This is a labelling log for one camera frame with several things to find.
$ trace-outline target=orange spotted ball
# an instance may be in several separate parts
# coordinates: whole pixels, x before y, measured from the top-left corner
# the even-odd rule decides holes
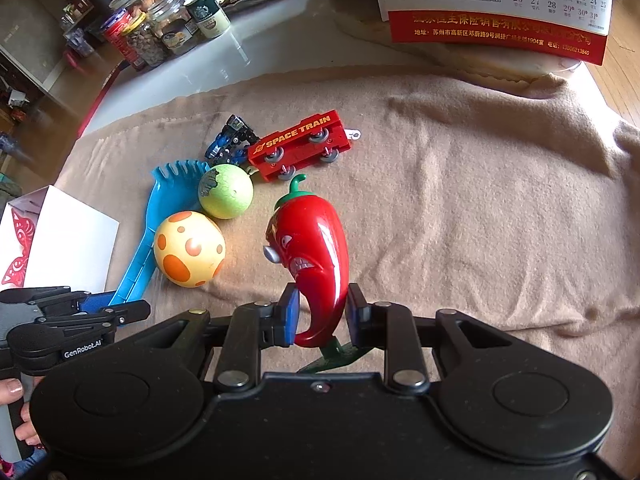
[[[195,211],[169,216],[154,237],[158,269],[180,286],[207,283],[220,269],[225,254],[225,239],[220,228]]]

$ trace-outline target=calendar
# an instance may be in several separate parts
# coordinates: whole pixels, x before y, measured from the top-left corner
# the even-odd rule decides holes
[[[378,0],[393,41],[515,46],[602,64],[612,0]]]

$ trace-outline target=white box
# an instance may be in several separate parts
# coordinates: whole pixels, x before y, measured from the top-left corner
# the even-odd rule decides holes
[[[0,290],[24,278],[23,287],[103,292],[117,231],[113,218],[53,186],[9,201],[0,221]]]

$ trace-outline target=brown cloth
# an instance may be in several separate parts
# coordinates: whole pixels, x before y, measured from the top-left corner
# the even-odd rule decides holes
[[[57,186],[120,221],[108,288],[123,276],[144,229],[150,171],[200,158],[230,114],[267,135],[336,108],[362,131],[303,189],[328,199],[346,232],[351,280],[369,301],[415,315],[451,307],[522,336],[600,375],[615,424],[602,454],[640,469],[640,137],[620,121],[597,131],[564,80],[517,90],[483,88],[439,73],[344,68],[264,76],[178,98],[110,124],[76,144]],[[275,300],[289,273],[262,255],[281,182],[254,176],[254,202],[218,224],[221,272],[184,289],[157,272],[149,322],[187,308],[215,316]],[[301,327],[308,316],[301,318]],[[347,339],[344,326],[338,329]],[[295,370],[315,350],[269,349],[265,370]],[[382,370],[373,353],[352,370]]]

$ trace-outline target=toy mouth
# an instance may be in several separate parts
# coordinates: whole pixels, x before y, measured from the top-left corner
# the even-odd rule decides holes
[[[309,263],[304,258],[293,258],[289,263],[289,272],[293,276],[293,279],[296,279],[296,276],[301,270],[310,269],[315,267],[314,264]]]

